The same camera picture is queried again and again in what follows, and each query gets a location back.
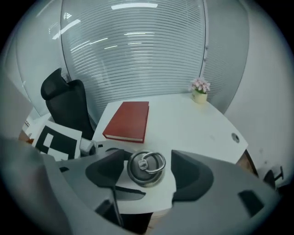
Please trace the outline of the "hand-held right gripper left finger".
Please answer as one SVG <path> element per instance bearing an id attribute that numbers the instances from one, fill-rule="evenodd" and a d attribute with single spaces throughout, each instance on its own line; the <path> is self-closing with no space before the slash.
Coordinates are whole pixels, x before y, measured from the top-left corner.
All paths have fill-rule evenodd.
<path id="1" fill-rule="evenodd" d="M 123 226 L 115 186 L 124 169 L 124 151 L 103 153 L 57 162 L 65 180 L 92 211 L 117 226 Z"/>

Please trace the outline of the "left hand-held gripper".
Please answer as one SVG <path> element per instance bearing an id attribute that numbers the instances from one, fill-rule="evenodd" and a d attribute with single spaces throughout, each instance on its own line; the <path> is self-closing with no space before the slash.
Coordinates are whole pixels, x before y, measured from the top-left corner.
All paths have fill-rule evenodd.
<path id="1" fill-rule="evenodd" d="M 82 137 L 82 132 L 51 121 L 42 124 L 34 138 L 34 147 L 56 161 L 66 161 L 94 155 L 93 141 Z"/>

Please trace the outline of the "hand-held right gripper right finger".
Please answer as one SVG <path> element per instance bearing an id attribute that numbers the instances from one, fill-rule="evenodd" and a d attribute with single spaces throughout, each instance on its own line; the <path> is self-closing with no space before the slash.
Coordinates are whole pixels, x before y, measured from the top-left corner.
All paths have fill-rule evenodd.
<path id="1" fill-rule="evenodd" d="M 176 191 L 153 235 L 249 235 L 271 214 L 280 195 L 236 164 L 173 150 Z"/>

